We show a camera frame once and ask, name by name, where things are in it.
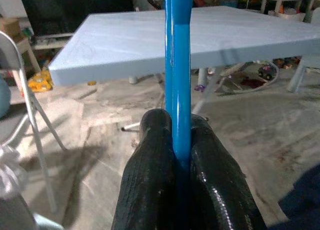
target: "blue pole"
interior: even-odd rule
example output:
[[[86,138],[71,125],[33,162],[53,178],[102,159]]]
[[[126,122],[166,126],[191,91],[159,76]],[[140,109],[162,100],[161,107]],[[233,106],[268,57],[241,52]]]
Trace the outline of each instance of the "blue pole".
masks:
[[[165,109],[172,117],[172,0],[165,1]]]
[[[193,0],[171,0],[166,15],[172,16],[172,139],[177,158],[177,219],[175,229],[189,229],[189,188],[191,149],[190,18]]]

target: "blue ball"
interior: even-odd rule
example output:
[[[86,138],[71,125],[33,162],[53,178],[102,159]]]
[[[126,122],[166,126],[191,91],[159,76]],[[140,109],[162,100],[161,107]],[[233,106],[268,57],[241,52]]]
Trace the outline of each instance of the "blue ball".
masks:
[[[0,76],[0,118],[2,118],[10,107],[11,92],[8,84]]]

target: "white bucket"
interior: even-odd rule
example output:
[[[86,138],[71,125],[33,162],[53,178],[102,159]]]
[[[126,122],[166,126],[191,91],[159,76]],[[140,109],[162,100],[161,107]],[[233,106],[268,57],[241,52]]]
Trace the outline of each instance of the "white bucket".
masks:
[[[278,13],[275,15],[274,11],[268,11],[268,15],[269,16],[277,16],[279,18],[282,18],[282,19],[285,19],[288,21],[300,21],[300,22],[304,21],[304,18],[306,16],[305,13],[299,13],[299,14],[295,14],[295,15],[286,15],[286,14]]]

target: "folding chair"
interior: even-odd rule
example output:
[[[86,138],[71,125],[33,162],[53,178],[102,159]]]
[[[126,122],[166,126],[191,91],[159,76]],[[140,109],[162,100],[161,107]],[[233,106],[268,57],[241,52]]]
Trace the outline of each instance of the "folding chair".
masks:
[[[18,135],[23,124],[27,120],[29,120],[32,126],[34,141],[38,151],[38,157],[45,180],[45,187],[48,195],[50,209],[52,212],[55,212],[57,210],[57,204],[49,178],[45,155],[43,152],[43,147],[41,144],[39,130],[35,118],[37,110],[41,114],[42,118],[44,119],[45,123],[47,124],[49,130],[55,137],[61,149],[63,151],[66,151],[66,148],[64,147],[56,131],[52,127],[40,103],[28,87],[24,62],[16,44],[8,35],[3,32],[0,32],[0,65],[4,69],[18,71],[25,99],[25,103],[23,104],[11,105],[11,107],[9,108],[9,112],[0,119],[0,144],[1,146],[9,145]]]

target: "white shelf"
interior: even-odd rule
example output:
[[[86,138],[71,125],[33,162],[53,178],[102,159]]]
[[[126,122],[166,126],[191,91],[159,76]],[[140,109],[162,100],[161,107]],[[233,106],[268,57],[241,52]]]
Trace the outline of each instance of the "white shelf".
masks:
[[[57,48],[63,48],[68,40],[43,40],[41,42],[37,42],[35,45],[32,46],[33,50],[47,50],[47,49],[57,49]]]

